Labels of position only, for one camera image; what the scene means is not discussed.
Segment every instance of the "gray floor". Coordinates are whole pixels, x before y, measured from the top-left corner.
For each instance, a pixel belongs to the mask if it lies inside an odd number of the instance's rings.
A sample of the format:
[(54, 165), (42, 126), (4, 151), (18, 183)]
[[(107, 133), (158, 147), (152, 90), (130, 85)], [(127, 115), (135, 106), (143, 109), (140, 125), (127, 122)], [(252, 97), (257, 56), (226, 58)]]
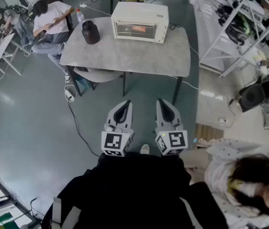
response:
[[(64, 0), (76, 6), (86, 0)], [(169, 7), (171, 23), (179, 23), (188, 34), (191, 46), (197, 50), (197, 33), (193, 7), (189, 0), (157, 0)], [(109, 0), (91, 3), (92, 8), (109, 12)], [(85, 9), (86, 18), (102, 17)], [(191, 52), (191, 72), (185, 81), (198, 86), (198, 58)], [(0, 181), (28, 207), (39, 197), (35, 207), (42, 213), (52, 203), (52, 197), (76, 176), (96, 165), (92, 155), (78, 136), (72, 114), (64, 98), (64, 75), (46, 55), (24, 57), (19, 52), (14, 59), (22, 71), (17, 75), (11, 68), (0, 80)], [(122, 98), (122, 79), (99, 84), (77, 97), (71, 107), (79, 129), (95, 153), (101, 154), (101, 131), (108, 111), (121, 101), (130, 99), (134, 105), (135, 131), (132, 150), (144, 143), (152, 146), (155, 155), (155, 103), (157, 98), (172, 100), (176, 80), (171, 77), (127, 74), (127, 94)], [(192, 144), (197, 111), (197, 90), (182, 84), (176, 103), (189, 144)]]

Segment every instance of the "oven window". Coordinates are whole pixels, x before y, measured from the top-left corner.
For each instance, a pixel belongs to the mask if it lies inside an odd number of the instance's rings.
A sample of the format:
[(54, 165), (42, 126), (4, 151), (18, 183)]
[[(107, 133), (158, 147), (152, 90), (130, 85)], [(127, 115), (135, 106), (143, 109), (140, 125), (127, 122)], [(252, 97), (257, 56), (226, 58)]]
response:
[(118, 36), (155, 39), (156, 25), (115, 23)]

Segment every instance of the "shoe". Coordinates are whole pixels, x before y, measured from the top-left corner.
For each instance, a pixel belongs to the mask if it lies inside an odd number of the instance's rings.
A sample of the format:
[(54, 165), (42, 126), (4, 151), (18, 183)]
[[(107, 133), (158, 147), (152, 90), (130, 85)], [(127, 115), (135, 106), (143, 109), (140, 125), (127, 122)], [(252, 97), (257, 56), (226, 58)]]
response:
[(65, 79), (66, 83), (69, 83), (71, 81), (71, 77), (69, 74), (65, 74), (64, 79)]
[(149, 145), (144, 144), (140, 150), (140, 154), (142, 155), (148, 155), (149, 154)]

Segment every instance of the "plastic water bottle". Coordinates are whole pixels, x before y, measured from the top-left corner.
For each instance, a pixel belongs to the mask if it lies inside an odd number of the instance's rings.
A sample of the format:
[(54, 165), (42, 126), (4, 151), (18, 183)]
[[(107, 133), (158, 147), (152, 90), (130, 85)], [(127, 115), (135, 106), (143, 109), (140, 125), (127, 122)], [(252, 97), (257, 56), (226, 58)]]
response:
[(85, 17), (83, 16), (83, 13), (80, 11), (80, 9), (76, 10), (76, 16), (77, 16), (78, 23), (82, 25), (85, 21)]

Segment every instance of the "black bottle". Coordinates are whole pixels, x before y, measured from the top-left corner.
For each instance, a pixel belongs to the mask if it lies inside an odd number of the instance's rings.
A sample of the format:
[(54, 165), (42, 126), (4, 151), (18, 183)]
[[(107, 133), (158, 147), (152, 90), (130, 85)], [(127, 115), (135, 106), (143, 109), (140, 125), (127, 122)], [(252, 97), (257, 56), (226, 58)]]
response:
[(82, 33), (88, 44), (96, 44), (100, 40), (97, 26), (92, 21), (85, 21), (83, 23)]

